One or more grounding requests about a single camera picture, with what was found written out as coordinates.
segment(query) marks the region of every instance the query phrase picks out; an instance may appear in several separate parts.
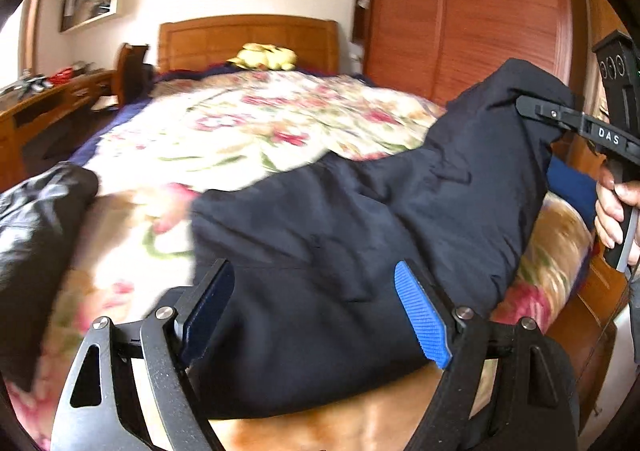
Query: finger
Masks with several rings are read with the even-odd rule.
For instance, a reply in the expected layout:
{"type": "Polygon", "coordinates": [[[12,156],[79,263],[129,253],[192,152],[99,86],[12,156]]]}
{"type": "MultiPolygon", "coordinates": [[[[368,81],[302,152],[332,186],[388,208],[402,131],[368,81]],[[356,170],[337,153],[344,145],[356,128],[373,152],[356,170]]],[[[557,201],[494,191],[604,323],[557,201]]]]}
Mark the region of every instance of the finger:
{"type": "Polygon", "coordinates": [[[604,244],[605,247],[613,249],[616,246],[616,243],[615,241],[613,241],[613,238],[611,238],[609,234],[604,230],[604,228],[600,224],[600,219],[598,217],[596,217],[595,226],[600,241],[604,244]]]}
{"type": "Polygon", "coordinates": [[[596,202],[596,215],[598,215],[600,226],[607,232],[609,238],[615,240],[616,243],[622,243],[624,241],[622,227],[615,218],[610,217],[602,210],[600,202],[596,202]]]}
{"type": "Polygon", "coordinates": [[[598,203],[606,215],[615,218],[618,222],[622,222],[625,214],[615,193],[601,186],[601,184],[596,184],[596,193],[598,195],[598,203]]]}
{"type": "Polygon", "coordinates": [[[629,252],[629,259],[627,263],[633,267],[638,263],[638,259],[640,259],[640,245],[634,240],[634,243],[631,245],[631,251],[629,252]]]}
{"type": "Polygon", "coordinates": [[[637,180],[616,184],[615,190],[618,198],[625,204],[634,207],[640,205],[640,182],[637,180]]]}
{"type": "Polygon", "coordinates": [[[605,162],[600,166],[600,170],[598,171],[598,183],[606,189],[610,189],[612,191],[613,186],[615,186],[613,174],[609,171],[609,168],[607,168],[607,164],[605,162]]]}

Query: stuffed animal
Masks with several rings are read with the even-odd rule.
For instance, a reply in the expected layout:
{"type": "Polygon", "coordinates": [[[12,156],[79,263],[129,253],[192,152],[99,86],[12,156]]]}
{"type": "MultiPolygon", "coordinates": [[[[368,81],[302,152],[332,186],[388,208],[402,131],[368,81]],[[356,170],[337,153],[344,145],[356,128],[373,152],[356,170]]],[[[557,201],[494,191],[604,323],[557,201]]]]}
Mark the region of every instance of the stuffed animal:
{"type": "Polygon", "coordinates": [[[293,70],[298,56],[288,48],[260,43],[246,43],[236,57],[227,59],[240,68],[259,70],[293,70]]]}

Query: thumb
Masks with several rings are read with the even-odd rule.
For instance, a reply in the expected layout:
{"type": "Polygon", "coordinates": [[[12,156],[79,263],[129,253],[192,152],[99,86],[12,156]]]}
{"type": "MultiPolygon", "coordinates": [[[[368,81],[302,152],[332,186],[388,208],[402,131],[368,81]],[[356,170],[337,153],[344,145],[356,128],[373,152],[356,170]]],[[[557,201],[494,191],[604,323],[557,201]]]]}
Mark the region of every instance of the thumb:
{"type": "Polygon", "coordinates": [[[616,184],[616,195],[630,206],[637,207],[640,205],[640,182],[625,182],[624,184],[616,184]]]}

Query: blue gripper pad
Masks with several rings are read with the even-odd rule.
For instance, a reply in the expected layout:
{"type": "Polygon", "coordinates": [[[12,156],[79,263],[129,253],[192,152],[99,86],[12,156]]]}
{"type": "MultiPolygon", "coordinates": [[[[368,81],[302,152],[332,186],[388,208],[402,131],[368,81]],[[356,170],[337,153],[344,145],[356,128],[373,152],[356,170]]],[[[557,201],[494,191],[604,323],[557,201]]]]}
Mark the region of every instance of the blue gripper pad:
{"type": "Polygon", "coordinates": [[[449,365],[452,354],[447,342],[447,328],[442,317],[404,261],[399,261],[396,265],[394,282],[398,297],[424,356],[435,361],[438,368],[444,370],[449,365]]]}

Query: silver bolt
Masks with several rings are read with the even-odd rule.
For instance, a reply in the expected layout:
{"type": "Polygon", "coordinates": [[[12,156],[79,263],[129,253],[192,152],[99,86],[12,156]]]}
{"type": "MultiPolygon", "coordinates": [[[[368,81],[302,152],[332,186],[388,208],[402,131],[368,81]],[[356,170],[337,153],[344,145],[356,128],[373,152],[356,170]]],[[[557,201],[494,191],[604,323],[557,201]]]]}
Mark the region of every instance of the silver bolt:
{"type": "Polygon", "coordinates": [[[465,321],[471,319],[474,316],[474,311],[468,306],[459,306],[456,309],[456,316],[459,319],[463,319],[465,321]]]}
{"type": "Polygon", "coordinates": [[[109,319],[106,317],[98,317],[98,319],[96,319],[94,321],[93,327],[95,330],[100,330],[101,328],[104,328],[105,326],[107,326],[109,324],[109,319]]]}
{"type": "Polygon", "coordinates": [[[523,317],[520,320],[520,324],[522,325],[524,330],[535,330],[538,327],[536,321],[534,319],[531,319],[530,317],[523,317]]]}
{"type": "Polygon", "coordinates": [[[156,310],[156,317],[158,319],[167,319],[174,315],[174,309],[170,306],[161,306],[158,310],[156,310]]]}

